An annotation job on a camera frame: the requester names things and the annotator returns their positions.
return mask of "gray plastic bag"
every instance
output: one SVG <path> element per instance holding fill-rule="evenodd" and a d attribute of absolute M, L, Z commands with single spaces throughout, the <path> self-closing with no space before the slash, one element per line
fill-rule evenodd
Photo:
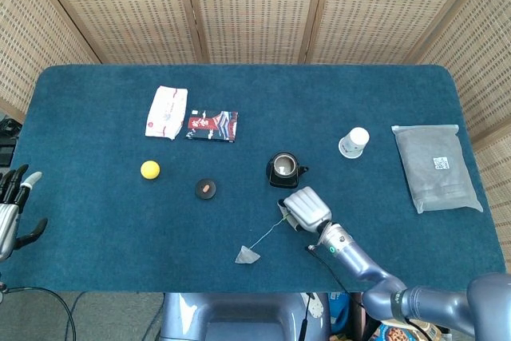
<path fill-rule="evenodd" d="M 456 136 L 457 125 L 395 125 L 392 132 L 418 213 L 461 207 L 482 212 Z"/>

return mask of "black cable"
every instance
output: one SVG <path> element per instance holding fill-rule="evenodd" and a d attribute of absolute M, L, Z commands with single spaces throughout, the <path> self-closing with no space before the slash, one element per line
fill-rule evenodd
<path fill-rule="evenodd" d="M 357 304 L 359 307 L 361 307 L 362 309 L 364 308 L 364 306 L 362 305 L 362 303 L 360 303 L 359 301 L 357 301 L 356 299 L 353 298 L 353 296 L 350 294 L 350 292 L 344 287 L 343 283 L 341 282 L 341 280 L 339 280 L 339 278 L 337 277 L 337 275 L 335 274 L 335 272 L 333 271 L 332 268 L 330 268 L 330 265 L 328 265 L 321 257 L 319 257 L 312 249 L 309 249 L 309 247 L 305 247 L 305 250 L 307 252 L 309 252 L 311 255 L 313 255 L 321 264 L 323 264 L 324 267 L 326 267 L 328 269 L 328 271 L 330 272 L 330 274 L 332 275 L 332 277 L 334 277 L 334 280 L 335 282 L 341 287 L 341 289 L 343 291 L 346 292 L 346 294 L 348 295 L 348 297 L 350 297 L 350 299 L 355 303 Z"/>
<path fill-rule="evenodd" d="M 161 305 L 160 305 L 160 308 L 158 309 L 158 311 L 156 312 L 156 314 L 154 315 L 153 319 L 151 320 L 151 322 L 149 323 L 149 326 L 147 327 L 147 329 L 145 330 L 145 333 L 144 335 L 142 336 L 142 341 L 145 341 L 145 338 L 147 337 L 147 335 L 149 334 L 149 331 L 151 330 L 151 327 L 153 327 L 154 325 L 154 322 L 156 321 L 156 318 L 158 317 L 158 315 L 161 313 L 161 310 L 163 309 L 163 302 L 165 301 L 165 294 L 163 294 L 163 301 L 161 301 Z"/>
<path fill-rule="evenodd" d="M 307 293 L 309 299 L 307 300 L 307 306 L 305 307 L 305 317 L 302 320 L 302 327 L 300 328 L 300 334 L 298 341 L 305 341 L 305 334 L 307 333 L 307 317 L 309 314 L 309 303 L 311 303 L 311 293 Z"/>
<path fill-rule="evenodd" d="M 83 291 L 82 293 L 80 293 L 76 299 L 74 299 L 74 302 L 73 302 L 73 306 L 71 307 L 71 315 L 73 315 L 74 313 L 74 308 L 77 306 L 77 303 L 78 303 L 78 300 L 85 294 L 87 293 L 86 291 Z M 68 332 L 69 332 L 69 319 L 67 319 L 67 324 L 65 325 L 65 336 L 64 336 L 64 341 L 67 341 L 67 335 L 68 335 Z"/>
<path fill-rule="evenodd" d="M 8 293 L 16 293 L 17 291 L 45 291 L 46 293 L 52 295 L 58 301 L 62 304 L 65 311 L 67 312 L 69 322 L 71 323 L 71 331 L 73 332 L 73 341 L 77 341 L 77 329 L 74 326 L 73 316 L 71 315 L 71 311 L 69 310 L 69 307 L 67 306 L 67 303 L 60 297 L 57 293 L 54 291 L 51 291 L 50 289 L 46 289 L 43 287 L 12 287 L 9 289 Z"/>
<path fill-rule="evenodd" d="M 307 300 L 307 306 L 305 307 L 305 319 L 307 319 L 309 315 L 309 303 L 311 303 L 311 293 L 307 293 L 309 299 Z"/>
<path fill-rule="evenodd" d="M 405 319 L 405 321 L 406 321 L 406 323 L 407 323 L 408 325 L 411 325 L 412 327 L 414 327 L 415 329 L 417 329 L 418 331 L 420 331 L 420 332 L 424 335 L 424 337 L 426 337 L 426 339 L 427 339 L 428 341 L 433 341 L 433 340 L 431 339 L 430 335 L 428 335 L 428 334 L 426 333 L 426 331 L 425 331 L 424 329 L 422 329 L 421 327 L 419 327 L 416 323 L 412 323 L 409 319 Z"/>

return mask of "woven folding screen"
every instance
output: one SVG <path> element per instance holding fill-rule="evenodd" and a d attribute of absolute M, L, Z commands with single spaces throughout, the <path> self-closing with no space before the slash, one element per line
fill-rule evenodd
<path fill-rule="evenodd" d="M 468 0 L 421 62 L 453 74 L 471 136 L 511 116 L 511 0 Z"/>
<path fill-rule="evenodd" d="M 96 59 L 50 0 L 0 0 L 0 98 L 22 121 L 44 68 Z"/>
<path fill-rule="evenodd" d="M 510 40 L 511 0 L 467 0 L 421 60 L 453 74 L 472 137 L 511 117 Z M 476 158 L 511 270 L 511 135 L 479 149 Z"/>
<path fill-rule="evenodd" d="M 476 159 L 506 267 L 511 271 L 511 135 L 476 152 Z"/>
<path fill-rule="evenodd" d="M 215 63 L 297 63 L 311 0 L 197 0 Z"/>
<path fill-rule="evenodd" d="M 61 0 L 101 59 L 196 61 L 183 0 Z"/>
<path fill-rule="evenodd" d="M 400 63 L 447 0 L 326 0 L 314 63 Z"/>

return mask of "white label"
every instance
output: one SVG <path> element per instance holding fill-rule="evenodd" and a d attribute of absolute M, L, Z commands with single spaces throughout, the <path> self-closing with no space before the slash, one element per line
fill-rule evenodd
<path fill-rule="evenodd" d="M 434 157 L 433 162 L 435 169 L 449 169 L 449 162 L 447 161 L 447 157 Z"/>
<path fill-rule="evenodd" d="M 300 295 L 302 295 L 303 304 L 307 306 L 307 301 L 309 300 L 308 294 L 300 293 Z M 323 315 L 323 304 L 317 293 L 312 293 L 311 303 L 309 303 L 309 313 L 311 313 L 312 317 L 315 319 Z"/>

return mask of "metal arm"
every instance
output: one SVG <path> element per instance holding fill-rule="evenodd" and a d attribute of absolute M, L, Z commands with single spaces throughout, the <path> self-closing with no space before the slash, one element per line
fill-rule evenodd
<path fill-rule="evenodd" d="M 482 276 L 470 283 L 466 293 L 407 289 L 400 279 L 379 267 L 343 227 L 330 222 L 330 209 L 312 188 L 293 193 L 283 203 L 304 229 L 321 233 L 318 245 L 327 247 L 356 279 L 374 283 L 362 295 L 371 317 L 421 319 L 475 336 L 477 341 L 511 339 L 510 275 Z"/>

